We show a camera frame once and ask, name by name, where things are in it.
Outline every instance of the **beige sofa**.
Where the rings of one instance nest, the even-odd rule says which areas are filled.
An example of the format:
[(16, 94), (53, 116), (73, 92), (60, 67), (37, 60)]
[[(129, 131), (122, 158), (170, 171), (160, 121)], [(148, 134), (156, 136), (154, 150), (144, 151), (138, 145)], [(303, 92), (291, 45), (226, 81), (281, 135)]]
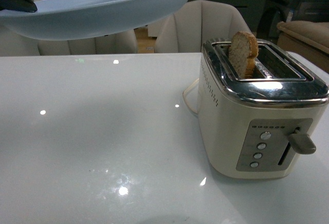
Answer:
[(278, 46), (296, 52), (329, 73), (329, 23), (280, 22)]

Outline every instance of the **toaster button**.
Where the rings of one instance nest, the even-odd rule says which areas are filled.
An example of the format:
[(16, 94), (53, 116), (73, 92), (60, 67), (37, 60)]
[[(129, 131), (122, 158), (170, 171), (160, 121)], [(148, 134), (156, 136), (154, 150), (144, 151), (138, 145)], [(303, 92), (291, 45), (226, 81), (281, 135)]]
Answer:
[(269, 139), (271, 136), (272, 136), (272, 134), (271, 134), (270, 132), (263, 132), (263, 133), (261, 134), (261, 139), (262, 139), (262, 140), (267, 140), (267, 139)]
[(253, 154), (253, 157), (254, 157), (255, 159), (261, 159), (262, 156), (263, 156), (263, 154), (262, 154), (262, 153), (259, 153), (259, 152)]
[(256, 162), (256, 161), (253, 161), (253, 162), (250, 164), (250, 166), (251, 166), (252, 168), (258, 167), (258, 165), (259, 165), (259, 163)]
[(266, 148), (266, 143), (259, 143), (259, 144), (257, 144), (257, 148), (258, 148), (259, 150), (263, 150), (263, 149), (265, 149), (265, 148)]

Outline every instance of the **toaster lever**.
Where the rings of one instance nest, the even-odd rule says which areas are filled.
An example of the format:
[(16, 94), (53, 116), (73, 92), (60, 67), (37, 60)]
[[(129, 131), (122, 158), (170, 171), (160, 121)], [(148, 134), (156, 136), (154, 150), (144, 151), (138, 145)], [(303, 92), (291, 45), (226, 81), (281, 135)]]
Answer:
[(317, 149), (309, 135), (301, 133), (298, 128), (288, 136), (288, 141), (294, 151), (301, 155), (313, 154)]

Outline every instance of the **toaster power cord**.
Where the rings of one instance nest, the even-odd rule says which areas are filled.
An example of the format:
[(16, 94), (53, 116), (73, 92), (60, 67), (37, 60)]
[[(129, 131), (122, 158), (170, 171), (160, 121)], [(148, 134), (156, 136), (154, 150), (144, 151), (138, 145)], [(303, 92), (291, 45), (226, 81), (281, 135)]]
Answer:
[(183, 91), (183, 100), (186, 104), (186, 106), (189, 108), (189, 110), (193, 113), (195, 113), (197, 115), (197, 110), (195, 110), (189, 103), (189, 101), (187, 100), (186, 96), (188, 95), (188, 93), (191, 92), (191, 90), (193, 90), (196, 85), (199, 83), (199, 78), (196, 79), (189, 87), (187, 87), (184, 91)]

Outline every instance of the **black pan handle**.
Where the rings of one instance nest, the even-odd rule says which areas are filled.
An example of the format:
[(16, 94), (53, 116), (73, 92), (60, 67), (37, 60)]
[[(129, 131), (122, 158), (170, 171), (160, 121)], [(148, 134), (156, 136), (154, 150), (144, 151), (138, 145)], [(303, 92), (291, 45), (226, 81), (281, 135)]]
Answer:
[(37, 7), (31, 0), (0, 0), (0, 10), (36, 12)]

